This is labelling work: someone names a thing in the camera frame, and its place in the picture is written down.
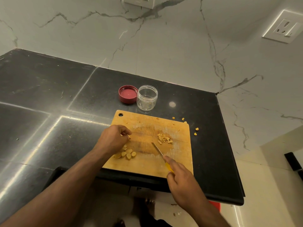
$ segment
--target cutting board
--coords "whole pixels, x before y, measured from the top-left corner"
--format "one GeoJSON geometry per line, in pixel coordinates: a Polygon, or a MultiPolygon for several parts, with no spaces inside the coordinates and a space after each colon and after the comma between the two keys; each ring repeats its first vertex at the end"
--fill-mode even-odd
{"type": "Polygon", "coordinates": [[[151,144],[154,142],[163,154],[182,163],[193,173],[187,123],[117,110],[111,125],[124,125],[132,131],[131,139],[126,145],[137,155],[131,160],[126,156],[119,159],[112,156],[103,168],[166,178],[169,171],[161,155],[151,144]],[[171,138],[173,143],[165,142],[160,145],[157,136],[159,133],[171,138]]]}

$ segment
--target black countertop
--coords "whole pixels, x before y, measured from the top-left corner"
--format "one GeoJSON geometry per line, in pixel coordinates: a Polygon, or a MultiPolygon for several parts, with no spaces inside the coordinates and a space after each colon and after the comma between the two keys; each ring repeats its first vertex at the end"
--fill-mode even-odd
{"type": "MultiPolygon", "coordinates": [[[[116,110],[177,121],[184,117],[191,131],[194,176],[206,196],[244,203],[215,93],[15,49],[0,57],[0,210],[7,210],[0,223],[42,190],[51,171],[70,168],[89,152],[116,110]],[[153,110],[119,101],[122,85],[145,84],[158,90],[153,110]]],[[[162,178],[107,169],[98,176],[168,192],[162,178]]]]}

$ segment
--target left hand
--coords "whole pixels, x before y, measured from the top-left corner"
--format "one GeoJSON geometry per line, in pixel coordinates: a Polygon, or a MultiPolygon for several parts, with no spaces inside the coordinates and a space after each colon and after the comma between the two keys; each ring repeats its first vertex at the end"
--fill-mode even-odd
{"type": "Polygon", "coordinates": [[[131,131],[126,126],[112,125],[109,128],[104,129],[94,146],[93,151],[106,153],[108,156],[112,156],[122,149],[129,139],[128,135],[131,134],[131,131]]]}

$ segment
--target red lid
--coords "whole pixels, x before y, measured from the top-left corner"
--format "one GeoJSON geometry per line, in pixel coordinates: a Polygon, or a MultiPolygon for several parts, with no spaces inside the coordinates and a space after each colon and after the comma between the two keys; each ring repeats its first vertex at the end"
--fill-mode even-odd
{"type": "Polygon", "coordinates": [[[119,98],[122,103],[134,103],[137,101],[138,89],[131,85],[124,85],[119,88],[119,98]]]}

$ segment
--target switch plate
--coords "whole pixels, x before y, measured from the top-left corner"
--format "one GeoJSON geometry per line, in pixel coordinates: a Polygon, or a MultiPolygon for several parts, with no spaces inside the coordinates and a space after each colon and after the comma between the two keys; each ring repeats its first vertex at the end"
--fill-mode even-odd
{"type": "Polygon", "coordinates": [[[292,42],[303,31],[303,14],[283,10],[262,37],[292,42]]]}
{"type": "Polygon", "coordinates": [[[153,9],[154,8],[154,0],[123,0],[125,3],[138,5],[141,7],[153,9]]]}

